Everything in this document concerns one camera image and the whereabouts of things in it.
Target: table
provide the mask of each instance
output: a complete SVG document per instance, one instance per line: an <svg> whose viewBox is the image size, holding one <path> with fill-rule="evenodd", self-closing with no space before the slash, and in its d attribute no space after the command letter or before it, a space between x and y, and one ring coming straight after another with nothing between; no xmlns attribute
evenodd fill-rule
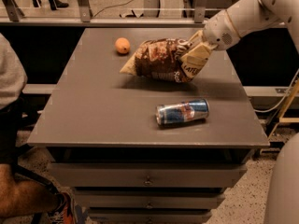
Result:
<svg viewBox="0 0 299 224"><path fill-rule="evenodd" d="M50 154L51 174L101 222L204 223L268 147L225 51L214 51L190 83L120 74L145 40L188 39L195 28L86 29L28 143ZM114 49L119 37L129 55ZM206 98L210 115L159 127L157 105Z"/></svg>

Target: speckled floor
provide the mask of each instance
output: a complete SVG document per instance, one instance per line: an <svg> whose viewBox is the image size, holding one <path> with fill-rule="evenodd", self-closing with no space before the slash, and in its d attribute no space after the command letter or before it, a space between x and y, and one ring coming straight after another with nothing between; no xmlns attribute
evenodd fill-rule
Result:
<svg viewBox="0 0 299 224"><path fill-rule="evenodd" d="M70 4L70 8L59 11L51 11L47 0L42 0L42 8L33 8L31 0L16 0L25 12L26 17L70 17L78 18L78 4L76 0L62 0ZM97 14L105 7L114 6L120 3L120 0L90 0L93 15ZM122 7L111 7L98 13L97 18L119 17L121 14L127 14L134 8L138 11L142 7L143 0L121 0L123 2L133 1L129 5ZM162 7L168 8L162 10L165 17L179 17L182 0L162 0ZM5 17L6 11L0 2L0 17ZM280 127L277 129L272 141L287 142L295 133L299 132L298 127ZM20 131L18 144L26 142L30 131ZM248 171L232 189L225 191L226 199L217 210L212 210L212 218L207 224L263 224L263 214L265 210L267 191L272 174L272 169L276 163L278 149L271 149L271 152L262 152L256 160L249 160L247 163ZM47 171L48 157L39 148L34 148L26 155L20 158L20 165L37 172L53 181L60 189L71 192L68 187L61 187ZM15 217L5 220L0 219L0 224L30 223L32 217ZM44 215L41 223L48 223ZM96 224L91 220L87 224Z"/></svg>

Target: drawer handle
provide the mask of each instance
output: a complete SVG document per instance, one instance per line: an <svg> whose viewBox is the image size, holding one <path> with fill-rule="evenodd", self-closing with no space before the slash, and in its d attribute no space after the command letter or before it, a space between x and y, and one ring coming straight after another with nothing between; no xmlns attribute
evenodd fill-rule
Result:
<svg viewBox="0 0 299 224"><path fill-rule="evenodd" d="M150 177L149 177L149 176L147 177L147 180L144 181L144 185L147 186L147 187L148 187L148 186L152 186L152 181L150 180Z"/></svg>
<svg viewBox="0 0 299 224"><path fill-rule="evenodd" d="M147 208L147 209L152 209L152 208L153 208L153 206L152 206L152 204L151 204L150 202L148 202L148 204L147 204L146 208Z"/></svg>
<svg viewBox="0 0 299 224"><path fill-rule="evenodd" d="M151 220L151 218L149 217L148 218L148 220L147 220L147 222L146 222L147 224L152 224L152 220Z"/></svg>

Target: blue and silver can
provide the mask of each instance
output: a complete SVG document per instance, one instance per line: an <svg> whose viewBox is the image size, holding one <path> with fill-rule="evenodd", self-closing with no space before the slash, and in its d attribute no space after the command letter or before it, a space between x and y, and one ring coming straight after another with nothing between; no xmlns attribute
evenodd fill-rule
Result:
<svg viewBox="0 0 299 224"><path fill-rule="evenodd" d="M208 117L209 109L206 99L181 102L175 105L158 105L156 119L159 125L185 123Z"/></svg>

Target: shoe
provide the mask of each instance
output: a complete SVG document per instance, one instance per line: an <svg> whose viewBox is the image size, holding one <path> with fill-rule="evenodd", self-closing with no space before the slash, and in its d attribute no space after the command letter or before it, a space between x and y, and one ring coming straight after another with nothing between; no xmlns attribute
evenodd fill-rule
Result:
<svg viewBox="0 0 299 224"><path fill-rule="evenodd" d="M50 4L51 10L57 10L57 8L66 8L68 7L68 3L63 3L59 0L54 0L54 3Z"/></svg>
<svg viewBox="0 0 299 224"><path fill-rule="evenodd" d="M58 195L63 195L64 201L53 212L48 213L50 223L52 224L75 224L73 201L67 193L61 192Z"/></svg>

